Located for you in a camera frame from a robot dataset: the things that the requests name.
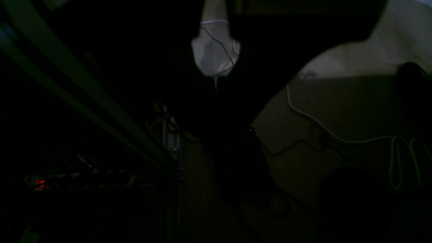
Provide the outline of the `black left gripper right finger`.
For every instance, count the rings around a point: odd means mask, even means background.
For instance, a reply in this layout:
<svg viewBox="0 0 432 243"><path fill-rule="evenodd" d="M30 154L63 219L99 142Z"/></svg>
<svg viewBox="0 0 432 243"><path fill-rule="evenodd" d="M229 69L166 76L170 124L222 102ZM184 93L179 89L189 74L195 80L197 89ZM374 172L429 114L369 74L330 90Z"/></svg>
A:
<svg viewBox="0 0 432 243"><path fill-rule="evenodd" d="M240 53L218 79L216 141L232 139L308 62L345 43L367 40L386 0L227 0Z"/></svg>

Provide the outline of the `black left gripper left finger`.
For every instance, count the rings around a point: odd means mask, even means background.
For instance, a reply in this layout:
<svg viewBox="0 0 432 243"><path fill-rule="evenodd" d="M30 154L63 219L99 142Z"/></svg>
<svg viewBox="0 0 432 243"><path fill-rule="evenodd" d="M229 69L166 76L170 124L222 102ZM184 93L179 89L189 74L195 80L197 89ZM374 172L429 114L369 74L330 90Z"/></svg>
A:
<svg viewBox="0 0 432 243"><path fill-rule="evenodd" d="M202 0L45 0L54 33L135 117L149 117L151 99L165 103L182 130L216 144L207 124L211 78L195 63Z"/></svg>

